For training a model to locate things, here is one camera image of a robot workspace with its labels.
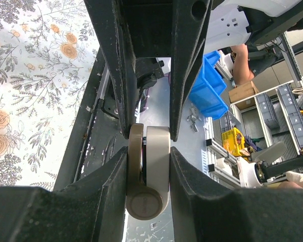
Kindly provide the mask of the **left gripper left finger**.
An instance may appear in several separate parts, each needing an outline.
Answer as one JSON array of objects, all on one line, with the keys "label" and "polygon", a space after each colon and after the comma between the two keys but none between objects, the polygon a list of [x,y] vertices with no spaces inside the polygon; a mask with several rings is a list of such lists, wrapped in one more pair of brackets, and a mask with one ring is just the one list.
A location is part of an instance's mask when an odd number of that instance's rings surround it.
[{"label": "left gripper left finger", "polygon": [[60,191],[0,187],[0,241],[121,241],[127,151]]}]

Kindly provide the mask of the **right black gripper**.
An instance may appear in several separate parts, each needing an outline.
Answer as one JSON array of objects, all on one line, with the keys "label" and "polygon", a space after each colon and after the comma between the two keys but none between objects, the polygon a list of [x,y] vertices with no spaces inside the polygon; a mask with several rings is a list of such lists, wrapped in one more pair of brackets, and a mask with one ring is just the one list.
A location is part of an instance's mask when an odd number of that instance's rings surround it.
[{"label": "right black gripper", "polygon": [[85,5],[107,64],[121,132],[129,138],[137,102],[137,58],[170,57],[170,135],[200,71],[212,1],[106,1]]}]

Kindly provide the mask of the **beige brown stapler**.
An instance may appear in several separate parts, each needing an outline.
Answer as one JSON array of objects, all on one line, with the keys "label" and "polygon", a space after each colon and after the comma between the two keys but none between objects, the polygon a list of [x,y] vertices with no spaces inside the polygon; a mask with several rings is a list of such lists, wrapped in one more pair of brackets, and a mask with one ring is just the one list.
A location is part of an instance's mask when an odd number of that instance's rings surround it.
[{"label": "beige brown stapler", "polygon": [[133,124],[127,153],[126,209],[138,220],[151,220],[169,203],[170,132],[168,127]]}]

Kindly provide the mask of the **person forearm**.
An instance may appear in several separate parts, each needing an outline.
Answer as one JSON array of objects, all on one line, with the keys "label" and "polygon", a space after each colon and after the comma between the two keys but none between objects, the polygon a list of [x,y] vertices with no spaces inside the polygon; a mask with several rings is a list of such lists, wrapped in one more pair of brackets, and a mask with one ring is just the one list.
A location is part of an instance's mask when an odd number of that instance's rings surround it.
[{"label": "person forearm", "polygon": [[234,56],[233,78],[237,85],[251,81],[255,75],[248,65],[248,48],[245,44],[231,47]]}]

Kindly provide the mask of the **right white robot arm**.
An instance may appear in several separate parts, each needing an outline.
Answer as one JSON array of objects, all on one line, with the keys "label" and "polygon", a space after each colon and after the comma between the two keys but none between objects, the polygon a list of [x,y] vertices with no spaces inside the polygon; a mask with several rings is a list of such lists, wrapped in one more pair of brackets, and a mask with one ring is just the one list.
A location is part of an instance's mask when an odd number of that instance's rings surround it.
[{"label": "right white robot arm", "polygon": [[86,1],[113,83],[122,134],[134,124],[138,58],[171,59],[170,134],[204,52],[263,45],[303,18],[303,1]]}]

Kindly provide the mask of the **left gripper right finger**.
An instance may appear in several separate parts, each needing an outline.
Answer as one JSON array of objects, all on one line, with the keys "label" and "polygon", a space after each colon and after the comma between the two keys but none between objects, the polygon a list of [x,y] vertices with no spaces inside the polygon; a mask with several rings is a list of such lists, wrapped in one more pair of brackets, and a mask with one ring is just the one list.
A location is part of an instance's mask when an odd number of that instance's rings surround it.
[{"label": "left gripper right finger", "polygon": [[231,190],[172,147],[175,241],[303,241],[303,189]]}]

